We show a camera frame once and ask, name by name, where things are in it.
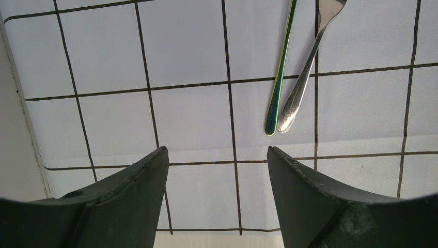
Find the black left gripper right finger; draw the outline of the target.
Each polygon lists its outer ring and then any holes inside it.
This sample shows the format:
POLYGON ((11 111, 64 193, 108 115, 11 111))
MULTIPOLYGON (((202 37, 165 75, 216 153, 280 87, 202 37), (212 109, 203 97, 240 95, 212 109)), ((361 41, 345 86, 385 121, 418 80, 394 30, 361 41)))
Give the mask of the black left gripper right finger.
POLYGON ((305 166, 277 147, 267 163, 285 247, 437 247, 437 195, 371 193, 305 166))

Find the iridescent rainbow fork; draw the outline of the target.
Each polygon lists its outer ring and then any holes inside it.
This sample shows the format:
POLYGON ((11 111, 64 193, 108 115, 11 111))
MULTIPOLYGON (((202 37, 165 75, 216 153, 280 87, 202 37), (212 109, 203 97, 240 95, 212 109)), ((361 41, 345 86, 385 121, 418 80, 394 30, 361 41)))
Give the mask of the iridescent rainbow fork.
POLYGON ((292 30, 293 17, 296 9, 296 0, 291 1, 289 15, 287 19, 287 24, 285 28, 285 35, 283 40, 283 46, 281 48, 281 53, 279 57, 279 62, 277 66, 277 71, 275 75, 271 100, 268 106, 267 115, 265 118, 264 132, 267 136, 272 136, 276 131, 278 112, 279 112, 279 102, 281 95, 281 87, 284 78, 284 69, 287 58, 288 45, 290 40, 290 34, 292 30))

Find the silver metal fork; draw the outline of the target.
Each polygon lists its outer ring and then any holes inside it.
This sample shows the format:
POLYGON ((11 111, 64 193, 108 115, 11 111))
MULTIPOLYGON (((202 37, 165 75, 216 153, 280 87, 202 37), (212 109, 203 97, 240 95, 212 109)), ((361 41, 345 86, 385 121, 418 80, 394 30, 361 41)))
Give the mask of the silver metal fork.
POLYGON ((291 128, 302 103, 303 95, 322 36, 329 22, 341 12, 345 4, 346 1, 343 0, 318 1, 318 32, 306 64, 299 75, 288 100, 286 101, 281 115, 278 117, 276 127, 280 133, 286 133, 291 128))

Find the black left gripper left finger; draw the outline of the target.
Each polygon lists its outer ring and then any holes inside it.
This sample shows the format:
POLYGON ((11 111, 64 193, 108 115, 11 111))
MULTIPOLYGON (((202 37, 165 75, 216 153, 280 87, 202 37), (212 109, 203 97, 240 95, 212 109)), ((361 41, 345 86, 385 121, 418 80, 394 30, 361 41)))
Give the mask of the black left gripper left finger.
POLYGON ((1 247, 153 247, 168 168, 163 146, 61 198, 1 199, 1 247))

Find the white checked tablecloth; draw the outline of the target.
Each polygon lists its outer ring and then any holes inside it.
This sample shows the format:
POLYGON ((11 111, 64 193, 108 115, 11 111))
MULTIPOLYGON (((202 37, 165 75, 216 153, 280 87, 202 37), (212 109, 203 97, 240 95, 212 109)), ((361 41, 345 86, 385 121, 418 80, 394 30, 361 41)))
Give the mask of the white checked tablecloth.
POLYGON ((289 1, 1 1, 48 190, 61 197, 159 146, 158 229, 278 233, 276 146, 330 177, 404 199, 437 192, 437 1, 348 1, 296 120, 264 119, 289 1))

